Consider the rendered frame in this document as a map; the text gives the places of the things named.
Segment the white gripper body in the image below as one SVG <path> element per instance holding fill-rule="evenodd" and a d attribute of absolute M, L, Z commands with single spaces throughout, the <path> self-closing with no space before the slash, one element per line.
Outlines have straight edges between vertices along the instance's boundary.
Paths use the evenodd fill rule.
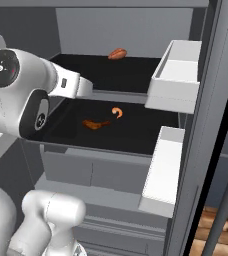
<path fill-rule="evenodd" d="M 88 79 L 81 77 L 79 80 L 76 97 L 77 98 L 88 97 L 92 93 L 93 93 L 93 83 Z"/>

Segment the brown chicken drumstick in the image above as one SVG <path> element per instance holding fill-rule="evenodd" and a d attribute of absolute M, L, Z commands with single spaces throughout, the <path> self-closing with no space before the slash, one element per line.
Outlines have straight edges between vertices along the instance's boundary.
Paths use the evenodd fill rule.
<path fill-rule="evenodd" d="M 91 130 L 98 130 L 104 126 L 108 126 L 110 122 L 109 121 L 94 122 L 93 120 L 83 120 L 82 124 Z"/>

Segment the black fridge rack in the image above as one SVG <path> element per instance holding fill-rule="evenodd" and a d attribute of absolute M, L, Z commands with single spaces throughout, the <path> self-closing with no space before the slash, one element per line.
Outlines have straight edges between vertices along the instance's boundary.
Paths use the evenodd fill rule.
<path fill-rule="evenodd" d="M 123 116 L 112 113 L 119 107 Z M 91 130 L 83 120 L 109 121 Z M 30 141 L 152 155 L 162 126 L 178 127 L 178 114 L 147 109 L 142 104 L 97 100 L 64 100 Z"/>
<path fill-rule="evenodd" d="M 160 59 L 125 57 L 109 60 L 98 55 L 59 54 L 51 61 L 80 73 L 93 83 L 95 90 L 146 93 Z"/>

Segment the grey fridge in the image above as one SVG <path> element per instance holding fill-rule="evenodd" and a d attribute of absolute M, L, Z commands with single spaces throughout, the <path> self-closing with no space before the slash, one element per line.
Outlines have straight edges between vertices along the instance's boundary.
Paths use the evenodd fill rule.
<path fill-rule="evenodd" d="M 132 57 L 160 57 L 171 39 L 199 39 L 204 8 L 0 7 L 7 46 L 52 59 L 61 53 L 106 55 L 125 46 Z M 0 150 L 0 187 L 17 205 L 42 172 L 39 147 L 15 140 Z"/>

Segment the grey fridge drawer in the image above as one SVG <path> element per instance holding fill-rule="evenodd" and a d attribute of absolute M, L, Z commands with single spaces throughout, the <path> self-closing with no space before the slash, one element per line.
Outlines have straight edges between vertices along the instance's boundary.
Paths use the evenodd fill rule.
<path fill-rule="evenodd" d="M 149 163 L 94 160 L 91 185 L 140 194 L 143 190 Z"/>
<path fill-rule="evenodd" d="M 40 146 L 46 178 L 50 181 L 90 186 L 92 161 Z"/>

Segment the grey fridge door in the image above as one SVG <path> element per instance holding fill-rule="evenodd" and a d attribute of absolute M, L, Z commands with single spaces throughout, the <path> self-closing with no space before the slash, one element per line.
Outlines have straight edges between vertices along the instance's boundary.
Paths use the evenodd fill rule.
<path fill-rule="evenodd" d="M 228 0 L 209 0 L 199 60 L 201 80 L 164 256 L 183 256 L 228 100 Z"/>

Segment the orange shrimp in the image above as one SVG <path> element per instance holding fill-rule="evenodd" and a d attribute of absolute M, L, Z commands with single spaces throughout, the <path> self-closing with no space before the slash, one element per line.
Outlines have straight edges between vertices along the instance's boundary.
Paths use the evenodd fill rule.
<path fill-rule="evenodd" d="M 112 113 L 116 116 L 117 119 L 123 116 L 123 111 L 119 107 L 113 107 Z"/>

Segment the white door bin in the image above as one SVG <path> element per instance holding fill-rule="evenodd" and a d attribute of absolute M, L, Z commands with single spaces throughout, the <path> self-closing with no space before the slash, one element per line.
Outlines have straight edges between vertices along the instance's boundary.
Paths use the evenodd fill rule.
<path fill-rule="evenodd" d="M 173 217 L 184 134 L 184 129 L 161 127 L 139 201 L 139 210 Z"/>
<path fill-rule="evenodd" d="M 172 40 L 154 71 L 147 91 L 149 109 L 193 114 L 200 82 L 201 41 Z"/>

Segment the grey freezer drawer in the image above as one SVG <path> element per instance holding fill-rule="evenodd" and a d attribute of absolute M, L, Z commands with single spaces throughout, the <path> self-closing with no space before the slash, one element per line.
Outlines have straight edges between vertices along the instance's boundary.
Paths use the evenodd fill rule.
<path fill-rule="evenodd" d="M 87 215 L 74 228 L 87 248 L 123 256 L 164 256 L 165 230 Z"/>

